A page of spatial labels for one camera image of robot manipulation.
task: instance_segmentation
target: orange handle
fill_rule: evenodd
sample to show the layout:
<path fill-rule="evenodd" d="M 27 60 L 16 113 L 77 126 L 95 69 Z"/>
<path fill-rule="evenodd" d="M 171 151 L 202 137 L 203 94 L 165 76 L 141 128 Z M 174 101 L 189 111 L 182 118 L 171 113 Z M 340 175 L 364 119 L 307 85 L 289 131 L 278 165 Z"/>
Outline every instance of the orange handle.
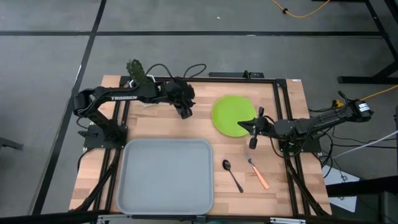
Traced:
<path fill-rule="evenodd" d="M 257 170 L 257 168 L 255 166 L 253 166 L 254 171 L 256 172 L 261 184 L 265 187 L 265 189 L 269 188 L 269 185 L 267 184 L 266 180 L 264 180 L 264 178 L 262 178 L 262 175 L 260 174 L 260 172 Z"/>

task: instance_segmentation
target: metal clamp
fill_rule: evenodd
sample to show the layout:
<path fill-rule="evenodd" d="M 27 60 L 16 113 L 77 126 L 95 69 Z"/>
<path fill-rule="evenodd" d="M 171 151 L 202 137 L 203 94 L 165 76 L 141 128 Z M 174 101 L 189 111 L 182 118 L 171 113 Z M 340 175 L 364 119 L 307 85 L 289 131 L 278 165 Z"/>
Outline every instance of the metal clamp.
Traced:
<path fill-rule="evenodd" d="M 278 224 L 305 224 L 305 220 L 299 220 L 294 218 L 275 218 L 271 217 L 271 223 L 278 223 Z"/>
<path fill-rule="evenodd" d="M 105 221 L 119 220 L 122 218 L 130 218 L 129 215 L 98 215 L 97 224 L 104 224 Z"/>
<path fill-rule="evenodd" d="M 206 223 L 206 216 L 204 215 L 197 215 L 197 223 Z"/>

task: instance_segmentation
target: yellow cable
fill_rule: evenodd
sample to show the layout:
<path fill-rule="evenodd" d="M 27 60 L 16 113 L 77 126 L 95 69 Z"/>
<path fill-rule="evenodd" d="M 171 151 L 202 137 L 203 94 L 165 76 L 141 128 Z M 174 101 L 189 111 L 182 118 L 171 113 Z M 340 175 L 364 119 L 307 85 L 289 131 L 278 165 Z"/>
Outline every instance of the yellow cable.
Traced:
<path fill-rule="evenodd" d="M 380 91 L 380 92 L 378 92 L 378 93 L 372 94 L 372 95 L 370 95 L 370 96 L 364 97 L 364 98 L 362 98 L 361 100 L 367 100 L 367 99 L 369 99 L 369 98 L 372 98 L 372 97 L 374 97 L 374 96 L 377 96 L 378 94 L 388 92 L 388 91 L 390 91 L 390 90 L 392 90 L 392 89 L 394 89 L 394 88 L 397 88 L 397 87 L 398 87 L 398 85 L 395 85 L 395 86 L 393 86 L 393 87 L 391 87 L 391 88 L 388 88 L 388 89 L 386 89 L 386 90 L 383 90 L 383 91 Z"/>
<path fill-rule="evenodd" d="M 282 10 L 282 11 L 284 10 L 284 8 L 283 8 L 279 3 L 277 3 L 277 1 L 275 1 L 275 0 L 272 0 L 272 1 L 279 7 L 280 10 Z M 307 17 L 307 16 L 311 16 L 312 14 L 318 12 L 321 8 L 323 8 L 324 6 L 326 6 L 326 4 L 328 4 L 329 2 L 330 2 L 330 0 L 327 0 L 327 1 L 326 1 L 325 3 L 323 3 L 318 9 L 316 9 L 316 10 L 314 10 L 314 11 L 312 11 L 312 12 L 310 12 L 310 13 L 308 13 L 307 15 L 304 15 L 304 16 L 296 16 L 296 15 L 291 14 L 289 11 L 286 11 L 286 14 L 288 14 L 288 15 L 294 17 L 294 18 L 298 18 L 298 19 L 305 18 L 305 17 Z"/>

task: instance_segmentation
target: gray tray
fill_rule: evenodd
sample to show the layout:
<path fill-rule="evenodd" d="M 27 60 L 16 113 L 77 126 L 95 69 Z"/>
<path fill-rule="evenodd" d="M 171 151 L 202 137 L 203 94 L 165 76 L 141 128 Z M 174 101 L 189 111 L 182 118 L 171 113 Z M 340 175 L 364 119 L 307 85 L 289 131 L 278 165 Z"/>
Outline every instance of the gray tray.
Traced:
<path fill-rule="evenodd" d="M 116 204 L 128 215 L 202 215 L 214 202 L 213 150 L 202 139 L 127 143 Z"/>

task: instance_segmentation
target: gray carpet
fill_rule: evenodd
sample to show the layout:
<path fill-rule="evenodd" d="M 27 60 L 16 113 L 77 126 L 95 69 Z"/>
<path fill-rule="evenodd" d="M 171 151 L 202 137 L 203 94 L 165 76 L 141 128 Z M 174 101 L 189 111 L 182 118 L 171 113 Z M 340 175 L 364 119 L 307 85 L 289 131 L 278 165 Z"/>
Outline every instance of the gray carpet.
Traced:
<path fill-rule="evenodd" d="M 280 3 L 305 14 L 320 2 Z M 372 1 L 380 20 L 398 44 L 398 25 L 383 1 Z M 91 30 L 100 4 L 90 1 L 0 1 L 0 30 Z M 108 1 L 99 30 L 268 30 L 375 31 L 364 4 L 331 2 L 306 19 L 283 15 L 271 1 Z M 24 149 L 0 150 L 0 217 L 29 212 L 49 150 L 80 66 L 87 37 L 0 37 L 0 136 L 24 143 Z M 126 62 L 138 58 L 145 67 L 166 64 L 181 75 L 194 63 L 207 72 L 264 72 L 267 78 L 303 80 L 307 104 L 318 109 L 337 99 L 338 90 L 360 98 L 387 85 L 339 85 L 340 75 L 370 76 L 392 62 L 385 42 L 363 37 L 97 37 L 81 89 L 98 86 L 103 75 L 127 75 Z M 166 75 L 154 69 L 153 75 Z M 377 139 L 395 129 L 397 92 L 368 101 L 376 113 L 370 122 L 345 123 L 336 135 Z M 43 209 L 67 210 L 76 178 L 83 138 L 75 117 Z M 328 150 L 328 141 L 322 146 Z M 393 146 L 393 142 L 383 145 Z M 336 147 L 335 154 L 347 148 Z M 393 149 L 363 149 L 339 158 L 343 170 L 362 178 L 397 174 Z"/>

